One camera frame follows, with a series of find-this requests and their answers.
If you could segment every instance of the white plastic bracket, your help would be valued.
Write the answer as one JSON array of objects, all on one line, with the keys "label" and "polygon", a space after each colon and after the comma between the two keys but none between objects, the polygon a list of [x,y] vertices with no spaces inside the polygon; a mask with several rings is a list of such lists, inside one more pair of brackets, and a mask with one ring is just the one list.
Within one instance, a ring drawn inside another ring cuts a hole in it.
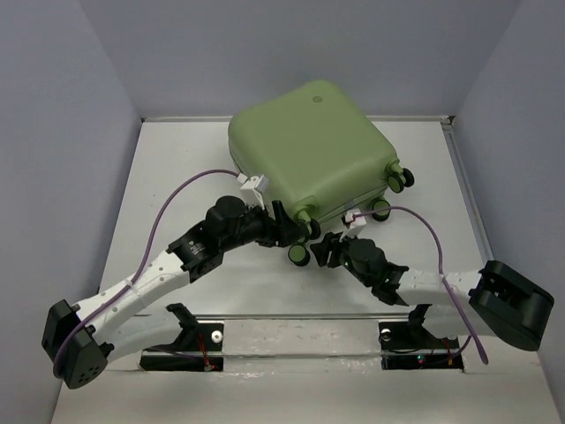
[{"label": "white plastic bracket", "polygon": [[350,209],[345,213],[345,217],[343,220],[345,221],[345,228],[346,230],[342,233],[342,236],[339,238],[339,241],[342,241],[346,237],[353,239],[354,237],[358,236],[359,233],[365,228],[367,225],[367,220],[364,216],[355,217],[356,214],[360,214],[361,210],[358,208]]},{"label": "white plastic bracket", "polygon": [[254,175],[252,177],[249,177],[239,188],[241,190],[241,195],[244,198],[245,204],[252,207],[260,206],[262,209],[264,209],[265,203],[263,202],[263,193],[267,190],[268,183],[269,179],[264,175]]}]

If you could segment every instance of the robotic arm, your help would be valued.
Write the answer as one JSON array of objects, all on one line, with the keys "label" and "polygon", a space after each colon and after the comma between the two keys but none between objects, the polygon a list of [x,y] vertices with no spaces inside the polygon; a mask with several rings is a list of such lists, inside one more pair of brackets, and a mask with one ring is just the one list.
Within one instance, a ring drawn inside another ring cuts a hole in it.
[{"label": "robotic arm", "polygon": [[[138,313],[220,266],[226,252],[252,242],[286,247],[320,236],[319,225],[294,222],[279,201],[273,202],[271,217],[256,190],[260,179],[254,178],[246,183],[252,185],[251,190],[242,187],[247,205],[236,197],[220,198],[206,218],[158,254],[134,284],[129,277],[73,306],[61,300],[51,307],[42,346],[51,360],[57,355],[62,358],[56,374],[70,389],[91,382],[108,363],[122,356],[193,337],[198,322],[182,306],[171,305],[161,315]],[[388,262],[372,240],[357,237],[361,229],[359,220],[350,223],[344,233],[330,232],[311,245],[318,264],[345,267],[386,304],[417,305],[410,314],[411,324],[437,338],[467,333],[438,273]],[[489,261],[479,272],[454,273],[447,278],[479,334],[494,333],[519,349],[539,348],[554,303],[549,293],[497,261]],[[108,305],[121,291],[124,294]],[[100,309],[85,328],[72,334]],[[64,342],[66,350],[59,352]]]}]

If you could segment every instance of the suitcase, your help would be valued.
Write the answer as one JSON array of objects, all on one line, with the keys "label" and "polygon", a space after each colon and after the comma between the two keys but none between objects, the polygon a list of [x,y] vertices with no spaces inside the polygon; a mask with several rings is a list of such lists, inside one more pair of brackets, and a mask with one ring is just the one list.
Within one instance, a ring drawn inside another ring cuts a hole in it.
[{"label": "suitcase", "polygon": [[[270,180],[268,205],[282,202],[289,216],[323,228],[351,208],[389,206],[387,188],[414,183],[395,148],[336,85],[315,80],[236,114],[230,154],[247,176]],[[373,216],[388,218],[388,211]]]}]

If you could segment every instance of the white wall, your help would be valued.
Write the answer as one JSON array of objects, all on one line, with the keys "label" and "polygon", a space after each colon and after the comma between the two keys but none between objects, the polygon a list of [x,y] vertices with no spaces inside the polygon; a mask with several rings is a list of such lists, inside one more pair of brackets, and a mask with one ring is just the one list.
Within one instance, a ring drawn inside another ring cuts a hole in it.
[{"label": "white wall", "polygon": [[541,358],[565,416],[565,2],[524,0],[456,120],[495,256],[555,296]]},{"label": "white wall", "polygon": [[370,114],[455,114],[519,0],[81,0],[143,117],[231,115],[326,78]]},{"label": "white wall", "polygon": [[100,281],[139,119],[76,0],[0,12],[0,422],[50,422],[48,308]]}]

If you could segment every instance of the suitcase wheel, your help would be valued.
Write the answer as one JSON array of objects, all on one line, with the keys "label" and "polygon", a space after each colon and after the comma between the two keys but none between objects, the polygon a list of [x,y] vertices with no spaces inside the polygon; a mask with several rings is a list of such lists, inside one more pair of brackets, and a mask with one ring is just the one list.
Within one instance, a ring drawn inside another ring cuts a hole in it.
[{"label": "suitcase wheel", "polygon": [[400,193],[404,189],[404,182],[398,172],[393,172],[387,178],[387,184],[394,193]]},{"label": "suitcase wheel", "polygon": [[320,223],[315,219],[310,220],[310,230],[312,231],[310,233],[310,238],[309,238],[310,240],[315,240],[320,238],[321,236]]},{"label": "suitcase wheel", "polygon": [[405,187],[414,186],[414,174],[412,174],[412,172],[408,168],[403,169],[403,175],[404,175],[404,179],[406,180],[404,186]]},{"label": "suitcase wheel", "polygon": [[[389,208],[389,207],[390,207],[390,203],[388,203],[384,199],[377,199],[371,205],[371,210],[377,210],[377,209],[380,209],[380,208]],[[388,220],[388,217],[390,216],[390,210],[383,210],[382,212],[372,214],[371,216],[378,223],[382,223],[382,222]]]},{"label": "suitcase wheel", "polygon": [[289,259],[297,267],[305,267],[310,262],[310,252],[303,244],[292,245],[288,252]]}]

